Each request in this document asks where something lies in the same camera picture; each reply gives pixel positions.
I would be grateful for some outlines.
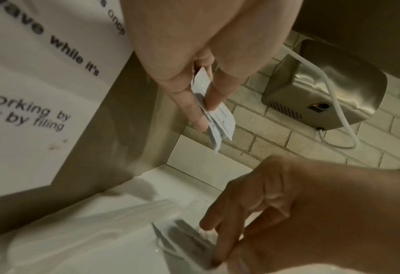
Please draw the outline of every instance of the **human skin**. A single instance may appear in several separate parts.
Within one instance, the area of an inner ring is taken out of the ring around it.
[[[200,227],[217,228],[214,262],[231,274],[309,264],[400,273],[400,170],[269,157],[227,185]]]
[[[127,34],[144,69],[200,131],[208,122],[190,84],[216,59],[205,104],[215,110],[264,66],[290,32],[302,0],[121,0]]]

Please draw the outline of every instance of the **dark brown wall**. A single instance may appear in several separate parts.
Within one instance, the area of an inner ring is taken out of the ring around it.
[[[294,29],[400,77],[400,1],[305,0]]]
[[[51,186],[0,197],[0,234],[165,164],[186,123],[133,54]]]

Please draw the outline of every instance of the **white hose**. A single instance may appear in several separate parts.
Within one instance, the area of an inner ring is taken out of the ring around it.
[[[336,149],[356,149],[360,144],[359,138],[356,136],[356,134],[354,133],[353,129],[350,127],[349,122],[347,121],[346,117],[344,116],[343,110],[341,109],[340,102],[338,101],[338,98],[336,97],[335,91],[331,87],[331,82],[329,81],[329,78],[326,75],[326,73],[322,69],[320,69],[318,66],[314,65],[313,63],[311,63],[307,59],[303,58],[302,56],[300,56],[296,52],[292,51],[290,48],[288,48],[288,47],[286,47],[284,45],[282,46],[282,48],[284,48],[285,51],[288,54],[290,54],[292,57],[294,57],[298,61],[304,63],[305,65],[307,65],[309,68],[311,68],[312,70],[314,70],[316,73],[318,73],[321,76],[322,80],[325,82],[326,89],[329,92],[329,95],[331,96],[332,104],[335,107],[335,112],[338,115],[338,118],[340,119],[341,123],[343,124],[345,130],[347,131],[349,136],[352,138],[354,144],[351,147],[341,147],[341,146],[338,146],[338,145],[334,145],[334,144],[328,143],[323,138],[323,135],[322,135],[323,131],[322,130],[318,130],[318,134],[319,134],[320,139],[322,140],[322,142],[324,142],[326,145],[328,145],[330,147],[333,147],[333,148],[336,148]]]

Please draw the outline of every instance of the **metal box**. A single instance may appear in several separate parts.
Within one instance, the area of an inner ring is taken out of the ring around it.
[[[294,51],[326,73],[349,124],[373,116],[386,92],[383,72],[323,42],[304,40]],[[320,75],[290,55],[276,66],[262,102],[315,129],[342,127]]]

